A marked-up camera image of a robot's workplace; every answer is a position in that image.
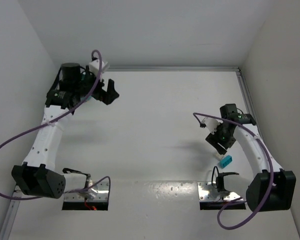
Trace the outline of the white square lego brick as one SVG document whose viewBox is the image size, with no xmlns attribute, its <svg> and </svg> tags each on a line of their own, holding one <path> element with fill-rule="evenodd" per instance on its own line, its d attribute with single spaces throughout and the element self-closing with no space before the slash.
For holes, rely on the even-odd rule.
<svg viewBox="0 0 300 240">
<path fill-rule="evenodd" d="M 222 154 L 219 154 L 218 152 L 216 152 L 216 153 L 214 154 L 214 156 L 215 156 L 217 159 L 219 159 L 219 160 L 222 160 L 223 157 L 224 157 Z"/>
</svg>

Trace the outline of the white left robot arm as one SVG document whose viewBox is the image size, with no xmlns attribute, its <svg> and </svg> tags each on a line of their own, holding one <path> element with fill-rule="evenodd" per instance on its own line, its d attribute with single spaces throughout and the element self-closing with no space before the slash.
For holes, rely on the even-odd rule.
<svg viewBox="0 0 300 240">
<path fill-rule="evenodd" d="M 92 60 L 86 67 L 63 63 L 46 95 L 42 124 L 34 143 L 21 165 L 11 175 L 27 196 L 58 199 L 68 192 L 87 192 L 92 184 L 90 174 L 64 168 L 57 173 L 56 157 L 62 135 L 73 114 L 69 110 L 90 97 L 110 105 L 120 95 L 112 79 L 105 84 L 102 74 L 108 63 Z"/>
</svg>

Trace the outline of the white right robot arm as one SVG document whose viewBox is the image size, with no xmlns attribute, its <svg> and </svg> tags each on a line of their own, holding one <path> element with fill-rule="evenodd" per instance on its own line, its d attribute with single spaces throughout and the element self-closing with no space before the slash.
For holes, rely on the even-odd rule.
<svg viewBox="0 0 300 240">
<path fill-rule="evenodd" d="M 218 192 L 235 192 L 247 201 L 254 211 L 269 192 L 262 212 L 288 210 L 291 207 L 296 176 L 291 170 L 283 167 L 272 158 L 262 138 L 258 134 L 255 119 L 249 113 L 238 112 L 237 106 L 225 104 L 220 107 L 222 122 L 205 117 L 200 125 L 208 128 L 206 141 L 212 145 L 221 160 L 234 143 L 238 143 L 252 169 L 252 180 L 240 176 L 237 172 L 221 172 L 215 180 Z"/>
</svg>

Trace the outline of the teal long lego brick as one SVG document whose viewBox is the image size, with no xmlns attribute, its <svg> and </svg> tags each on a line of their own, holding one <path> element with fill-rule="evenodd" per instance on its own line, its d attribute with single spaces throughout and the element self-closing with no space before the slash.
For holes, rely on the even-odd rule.
<svg viewBox="0 0 300 240">
<path fill-rule="evenodd" d="M 232 156 L 227 155 L 224 156 L 220 161 L 219 161 L 219 166 L 224 169 L 225 167 L 227 167 L 231 162 L 233 161 Z"/>
</svg>

